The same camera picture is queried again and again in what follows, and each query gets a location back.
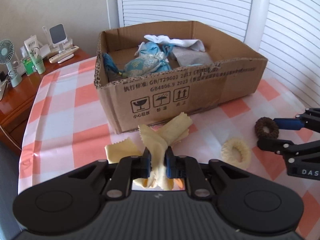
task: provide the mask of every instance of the fan grille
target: fan grille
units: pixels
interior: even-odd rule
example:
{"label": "fan grille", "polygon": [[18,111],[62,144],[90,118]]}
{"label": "fan grille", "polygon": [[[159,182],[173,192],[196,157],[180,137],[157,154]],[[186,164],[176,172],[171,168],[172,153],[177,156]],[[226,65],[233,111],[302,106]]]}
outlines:
{"label": "fan grille", "polygon": [[14,45],[10,40],[0,42],[0,64],[8,63],[14,54]]}

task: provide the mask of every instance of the gray floor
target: gray floor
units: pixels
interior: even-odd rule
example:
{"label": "gray floor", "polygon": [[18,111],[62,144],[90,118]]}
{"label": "gray floor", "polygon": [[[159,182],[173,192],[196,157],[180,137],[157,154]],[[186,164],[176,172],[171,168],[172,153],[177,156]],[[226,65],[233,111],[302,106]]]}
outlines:
{"label": "gray floor", "polygon": [[0,142],[0,240],[11,240],[20,228],[12,213],[18,192],[19,158]]}

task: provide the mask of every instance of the gray pouch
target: gray pouch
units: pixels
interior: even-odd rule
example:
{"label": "gray pouch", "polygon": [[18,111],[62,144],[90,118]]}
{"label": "gray pouch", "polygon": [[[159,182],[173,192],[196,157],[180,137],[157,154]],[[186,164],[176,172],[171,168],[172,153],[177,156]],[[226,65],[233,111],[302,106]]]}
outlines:
{"label": "gray pouch", "polygon": [[180,67],[185,67],[194,64],[211,64],[213,61],[206,52],[194,51],[182,47],[174,47],[172,49],[174,59],[177,59]]}

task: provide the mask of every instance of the open cardboard box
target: open cardboard box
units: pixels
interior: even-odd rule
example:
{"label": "open cardboard box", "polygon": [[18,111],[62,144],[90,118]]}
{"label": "open cardboard box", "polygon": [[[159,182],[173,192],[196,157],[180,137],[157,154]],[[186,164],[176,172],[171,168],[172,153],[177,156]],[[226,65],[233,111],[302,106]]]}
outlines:
{"label": "open cardboard box", "polygon": [[[105,72],[103,52],[122,69],[134,59],[138,45],[147,42],[146,34],[199,39],[214,63],[179,67],[169,60],[172,71],[120,80]],[[94,85],[109,123],[121,133],[142,123],[166,122],[181,112],[202,112],[254,93],[267,61],[241,41],[200,22],[145,23],[100,33]]]}

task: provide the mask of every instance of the checkered tablecloth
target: checkered tablecloth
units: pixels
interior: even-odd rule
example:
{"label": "checkered tablecloth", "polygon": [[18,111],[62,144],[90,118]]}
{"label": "checkered tablecloth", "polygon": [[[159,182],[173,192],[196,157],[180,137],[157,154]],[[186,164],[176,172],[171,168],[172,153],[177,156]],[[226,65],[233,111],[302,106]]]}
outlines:
{"label": "checkered tablecloth", "polygon": [[[95,58],[78,62],[46,75],[23,138],[19,192],[72,169],[105,159],[104,146],[130,137],[143,151],[138,132],[116,135],[93,85]],[[320,181],[289,177],[281,156],[256,146],[255,122],[263,116],[294,117],[304,106],[277,80],[264,76],[258,90],[247,97],[191,116],[190,135],[173,147],[175,155],[189,155],[201,163],[220,159],[221,145],[230,137],[243,138],[252,149],[248,171],[295,190],[305,211],[298,233],[308,240],[320,236]],[[310,130],[280,131],[281,139],[296,144],[319,140]]]}

